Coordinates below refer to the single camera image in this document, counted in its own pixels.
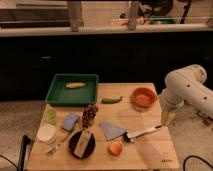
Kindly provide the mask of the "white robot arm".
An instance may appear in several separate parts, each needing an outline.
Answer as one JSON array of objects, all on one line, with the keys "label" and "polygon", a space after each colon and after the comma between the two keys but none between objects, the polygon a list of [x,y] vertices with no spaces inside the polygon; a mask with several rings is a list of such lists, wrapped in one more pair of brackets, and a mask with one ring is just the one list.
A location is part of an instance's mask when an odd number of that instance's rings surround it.
[{"label": "white robot arm", "polygon": [[165,88],[159,95],[162,114],[168,116],[187,101],[205,116],[204,123],[213,123],[213,90],[204,85],[206,70],[198,64],[173,70],[165,77]]}]

